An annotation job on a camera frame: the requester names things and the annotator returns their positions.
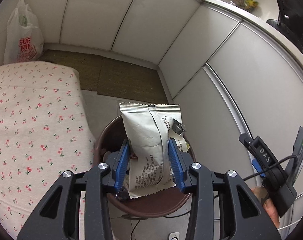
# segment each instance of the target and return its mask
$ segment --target cabinet door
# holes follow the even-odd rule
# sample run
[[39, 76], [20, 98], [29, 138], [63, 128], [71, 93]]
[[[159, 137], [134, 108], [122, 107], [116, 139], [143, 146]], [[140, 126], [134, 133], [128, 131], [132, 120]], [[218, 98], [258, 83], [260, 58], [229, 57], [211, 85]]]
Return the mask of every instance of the cabinet door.
[[69, 0], [61, 42], [110, 50], [132, 0]]
[[[280, 160], [292, 154], [298, 128], [303, 127], [303, 76], [275, 42], [248, 27], [240, 25], [209, 64], [232, 94], [252, 135], [259, 135]], [[294, 187], [298, 194], [303, 191], [303, 169]]]
[[[235, 170], [241, 177], [253, 174], [247, 150], [238, 141], [240, 135], [220, 93], [201, 69], [177, 95], [186, 136], [196, 160], [210, 170], [226, 173]], [[255, 180], [249, 180], [254, 187]]]
[[212, 8], [197, 9], [159, 64], [172, 97], [204, 65], [237, 23]]
[[158, 65], [198, 6], [196, 0], [134, 0], [113, 51]]
[[67, 0], [26, 0], [37, 16], [44, 41], [59, 43]]

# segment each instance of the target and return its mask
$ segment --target grey floor tile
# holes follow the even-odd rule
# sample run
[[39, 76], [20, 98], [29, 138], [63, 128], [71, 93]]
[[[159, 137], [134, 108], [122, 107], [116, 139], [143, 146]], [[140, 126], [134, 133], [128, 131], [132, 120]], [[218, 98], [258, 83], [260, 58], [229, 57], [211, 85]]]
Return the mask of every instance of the grey floor tile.
[[110, 218], [121, 218], [125, 213], [115, 207], [112, 203], [108, 201], [108, 210]]
[[219, 218], [219, 198], [215, 198], [213, 201], [214, 204], [214, 214], [215, 214], [215, 218]]
[[[176, 212], [168, 215], [175, 216], [186, 212], [184, 205]], [[166, 240], [168, 235], [173, 232], [179, 232], [179, 238], [185, 239], [188, 227], [188, 216], [184, 215], [177, 218], [151, 218], [142, 220], [134, 231], [136, 239], [148, 240]]]
[[117, 100], [88, 94], [83, 97], [88, 125], [94, 137], [98, 138], [103, 129], [117, 117]]
[[190, 198], [187, 200], [187, 202], [185, 203], [185, 206], [186, 206], [186, 208], [187, 208], [187, 211], [189, 211], [190, 208], [191, 208], [191, 199], [192, 199], [192, 197], [190, 197]]
[[219, 221], [215, 221], [213, 228], [213, 240], [219, 240], [219, 234], [220, 234], [220, 224]]
[[96, 91], [89, 91], [89, 90], [83, 90], [83, 89], [82, 89], [82, 94], [87, 95], [87, 96], [97, 96]]
[[112, 218], [111, 226], [114, 232], [114, 235], [118, 240], [130, 240], [130, 233], [133, 230], [130, 220], [123, 218]]

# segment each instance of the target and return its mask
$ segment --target black cable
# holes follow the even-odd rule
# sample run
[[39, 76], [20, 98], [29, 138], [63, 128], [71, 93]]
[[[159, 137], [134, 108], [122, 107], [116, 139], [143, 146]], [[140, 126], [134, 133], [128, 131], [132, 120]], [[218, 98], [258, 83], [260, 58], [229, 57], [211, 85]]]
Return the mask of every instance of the black cable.
[[297, 155], [290, 155], [290, 156], [287, 156], [287, 157], [281, 159], [279, 162], [277, 162], [277, 163], [273, 164], [272, 166], [268, 167], [267, 169], [264, 169], [264, 170], [262, 170], [262, 171], [260, 171], [260, 172], [257, 172], [257, 173], [255, 173], [255, 174], [252, 174], [252, 175], [250, 175], [250, 176], [244, 178], [244, 181], [246, 181], [246, 180], [248, 180], [248, 179], [251, 179], [251, 178], [253, 178], [253, 177], [256, 177], [256, 176], [258, 176], [258, 175], [260, 175], [260, 174], [263, 174], [263, 173], [265, 173], [266, 171], [270, 171], [270, 170], [272, 170], [273, 168], [275, 168], [277, 165], [283, 163], [284, 161], [287, 161], [287, 160], [289, 160], [289, 159], [295, 159], [295, 161], [296, 161], [297, 158], [298, 158]]
[[[287, 156], [287, 157], [281, 159], [279, 162], [276, 162], [276, 163], [273, 164], [272, 166], [268, 167], [267, 169], [264, 169], [264, 170], [262, 170], [262, 171], [260, 171], [260, 172], [254, 173], [254, 174], [252, 174], [252, 175], [250, 175], [250, 176], [244, 178], [244, 181], [246, 181], [246, 180], [248, 180], [248, 179], [251, 179], [251, 178], [253, 178], [253, 177], [256, 177], [256, 176], [258, 176], [258, 175], [260, 175], [260, 174], [263, 174], [263, 173], [265, 173], [266, 171], [270, 171], [270, 170], [272, 170], [273, 168], [275, 168], [277, 165], [283, 163], [284, 161], [287, 161], [287, 160], [289, 160], [289, 159], [295, 159], [295, 160], [297, 160], [297, 158], [298, 158], [298, 156], [296, 156], [296, 155]], [[165, 216], [165, 218], [176, 218], [176, 217], [181, 217], [181, 216], [183, 216], [183, 215], [188, 214], [189, 212], [190, 212], [190, 210], [189, 210], [188, 212], [186, 212], [186, 213], [184, 213], [184, 214], [181, 214], [181, 215], [178, 215], [178, 216], [173, 216], [173, 217], [166, 217], [166, 216]]]
[[139, 220], [139, 221], [137, 222], [137, 224], [134, 226], [132, 232], [130, 233], [130, 240], [133, 240], [133, 238], [132, 238], [132, 237], [133, 237], [133, 232], [134, 232], [135, 228], [137, 227], [137, 225], [139, 224], [140, 221], [141, 221], [141, 220]]
[[186, 213], [184, 213], [184, 214], [181, 214], [181, 215], [172, 216], [172, 217], [168, 217], [168, 216], [163, 216], [163, 217], [165, 217], [165, 218], [177, 218], [177, 217], [182, 217], [182, 216], [184, 216], [184, 215], [187, 215], [188, 213], [190, 213], [190, 210], [189, 210], [189, 211], [187, 211], [187, 212], [186, 212]]
[[[246, 181], [246, 180], [248, 180], [248, 179], [251, 179], [251, 178], [254, 178], [254, 177], [258, 176], [258, 175], [261, 175], [261, 174], [265, 173], [266, 171], [270, 171], [270, 170], [272, 170], [273, 168], [275, 168], [277, 165], [280, 165], [281, 163], [283, 163], [284, 161], [287, 161], [287, 160], [293, 159], [293, 158], [295, 159], [295, 162], [296, 162], [297, 159], [298, 159], [298, 156], [296, 156], [296, 155], [287, 156], [287, 157], [281, 159], [279, 162], [276, 162], [276, 163], [273, 164], [272, 166], [268, 167], [267, 169], [264, 169], [264, 170], [262, 170], [262, 171], [259, 171], [259, 172], [257, 172], [257, 173], [254, 173], [254, 174], [252, 174], [252, 175], [250, 175], [250, 176], [244, 178], [244, 181]], [[181, 215], [172, 216], [172, 217], [164, 216], [164, 217], [165, 217], [165, 218], [177, 218], [177, 217], [182, 217], [182, 216], [184, 216], [184, 215], [187, 215], [188, 213], [190, 213], [190, 210], [187, 211], [187, 212], [184, 213], [184, 214], [181, 214]], [[139, 223], [141, 220], [145, 220], [144, 218], [133, 218], [133, 217], [131, 217], [130, 215], [122, 215], [122, 218], [124, 218], [124, 219], [130, 219], [130, 220], [139, 220], [138, 223]], [[133, 228], [133, 230], [132, 230], [132, 232], [131, 232], [131, 234], [130, 234], [130, 240], [132, 240], [133, 232], [134, 232], [135, 228], [137, 227], [138, 223], [134, 226], [134, 228]]]

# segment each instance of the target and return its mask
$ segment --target bed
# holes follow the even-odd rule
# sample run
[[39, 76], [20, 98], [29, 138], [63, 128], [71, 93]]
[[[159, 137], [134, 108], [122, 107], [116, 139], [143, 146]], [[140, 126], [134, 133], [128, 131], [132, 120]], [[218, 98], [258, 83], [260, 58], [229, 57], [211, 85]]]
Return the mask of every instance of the bed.
[[[48, 62], [0, 66], [0, 223], [13, 239], [63, 171], [92, 167], [93, 145], [76, 70]], [[81, 225], [84, 203], [83, 194]]]

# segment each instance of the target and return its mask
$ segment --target snack bag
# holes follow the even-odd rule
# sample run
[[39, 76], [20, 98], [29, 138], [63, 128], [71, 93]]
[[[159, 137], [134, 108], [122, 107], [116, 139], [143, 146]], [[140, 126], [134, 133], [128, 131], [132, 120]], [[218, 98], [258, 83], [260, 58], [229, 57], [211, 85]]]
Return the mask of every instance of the snack bag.
[[253, 9], [258, 5], [258, 2], [254, 0], [232, 0], [232, 3], [248, 12], [253, 11]]
[[120, 110], [130, 150], [137, 156], [130, 159], [124, 183], [130, 198], [174, 187], [168, 139], [174, 138], [180, 150], [187, 152], [186, 141], [172, 130], [174, 120], [181, 123], [180, 106], [120, 103]]

